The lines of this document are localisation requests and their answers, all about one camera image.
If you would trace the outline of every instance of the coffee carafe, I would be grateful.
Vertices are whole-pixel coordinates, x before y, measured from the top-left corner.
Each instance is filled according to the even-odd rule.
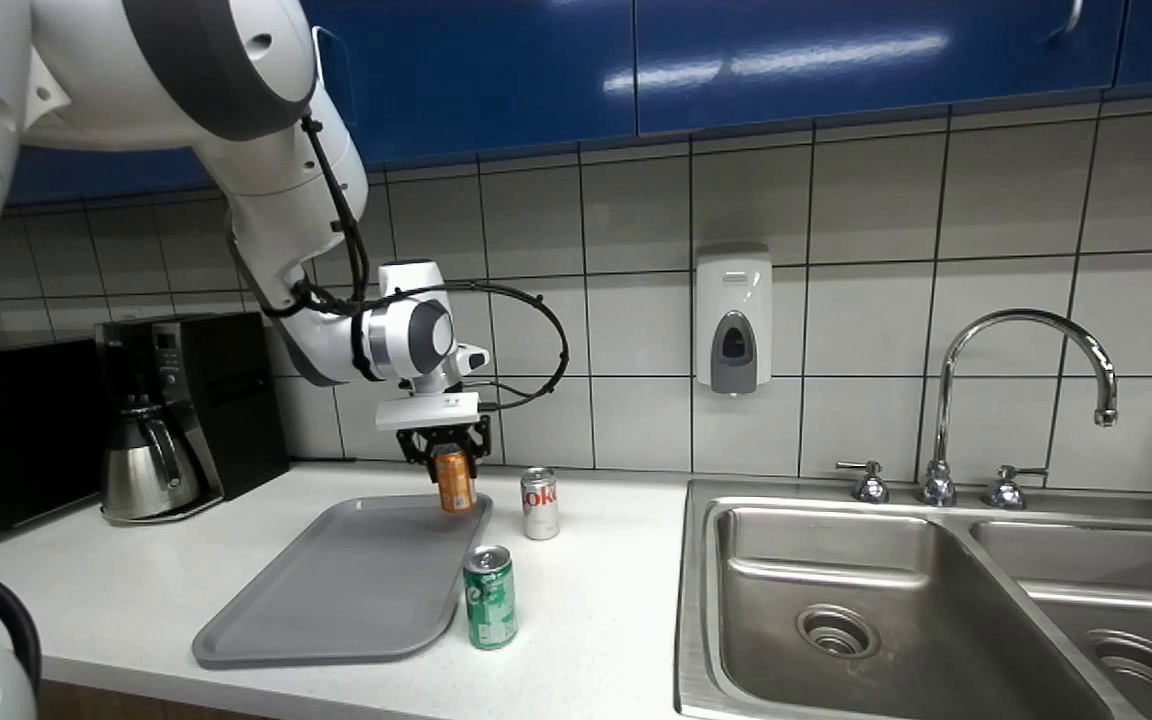
[[[171,424],[166,410],[148,397],[126,397],[114,410],[103,457],[103,519],[153,525],[190,507],[202,498],[199,470]]]

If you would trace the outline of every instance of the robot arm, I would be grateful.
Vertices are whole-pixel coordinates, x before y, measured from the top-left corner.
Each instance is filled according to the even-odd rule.
[[[16,148],[190,148],[230,208],[230,250],[305,376],[409,389],[389,434],[464,434],[489,361],[453,340],[435,266],[380,270],[330,304],[305,266],[354,231],[366,173],[314,71],[301,0],[0,0],[0,203]]]

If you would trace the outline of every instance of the kitchen counter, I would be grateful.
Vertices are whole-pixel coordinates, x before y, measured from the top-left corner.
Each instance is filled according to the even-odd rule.
[[[559,477],[563,531],[522,542],[516,477],[482,471],[518,635],[443,642],[394,664],[208,673],[190,635],[324,507],[431,492],[417,470],[305,464],[185,525],[109,529],[96,507],[0,545],[0,581],[44,635],[44,675],[252,717],[675,717],[673,625],[685,483]]]

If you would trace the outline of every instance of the faucet handle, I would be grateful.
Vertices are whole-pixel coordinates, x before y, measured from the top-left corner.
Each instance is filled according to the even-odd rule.
[[[878,460],[832,464],[832,470],[847,471],[847,477],[861,477],[861,483],[851,489],[856,500],[887,505],[887,483],[885,483],[885,464]]]
[[[1025,492],[1020,492],[1020,477],[1040,477],[1048,482],[1048,470],[1014,470],[1014,464],[999,464],[997,482],[992,482],[992,492],[986,492],[986,505],[997,507],[1025,507]]]

